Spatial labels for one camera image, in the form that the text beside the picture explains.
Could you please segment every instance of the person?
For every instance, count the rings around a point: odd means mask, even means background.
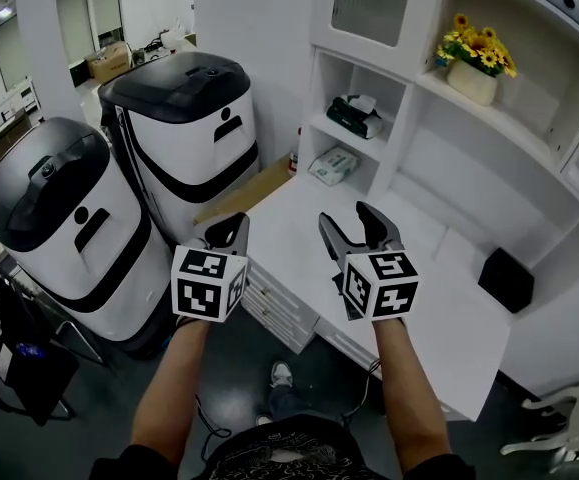
[[[209,323],[192,320],[173,335],[133,420],[131,445],[118,459],[98,459],[90,479],[175,479],[196,409],[196,388]],[[373,324],[389,430],[405,480],[473,479],[452,454],[440,404],[398,319]],[[271,373],[271,418],[232,437],[209,457],[199,480],[215,478],[382,478],[364,463],[341,425],[309,409],[291,370]]]

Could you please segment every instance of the ceiling light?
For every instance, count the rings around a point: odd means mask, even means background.
[[[4,20],[5,18],[8,18],[9,16],[11,16],[11,9],[9,9],[9,7],[5,7],[4,9],[0,10],[0,19]]]

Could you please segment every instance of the tissue box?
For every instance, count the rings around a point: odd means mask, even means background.
[[[309,167],[309,173],[333,187],[356,170],[360,159],[342,148],[333,148],[319,156]]]

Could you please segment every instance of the black speaker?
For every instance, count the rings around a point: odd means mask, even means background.
[[[478,284],[512,313],[531,303],[533,276],[502,249],[485,261]]]

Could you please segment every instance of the white box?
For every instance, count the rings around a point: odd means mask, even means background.
[[[171,266],[173,312],[224,322],[245,290],[247,258],[179,245]]]
[[[342,295],[366,319],[404,316],[419,288],[420,276],[405,251],[347,255]]]

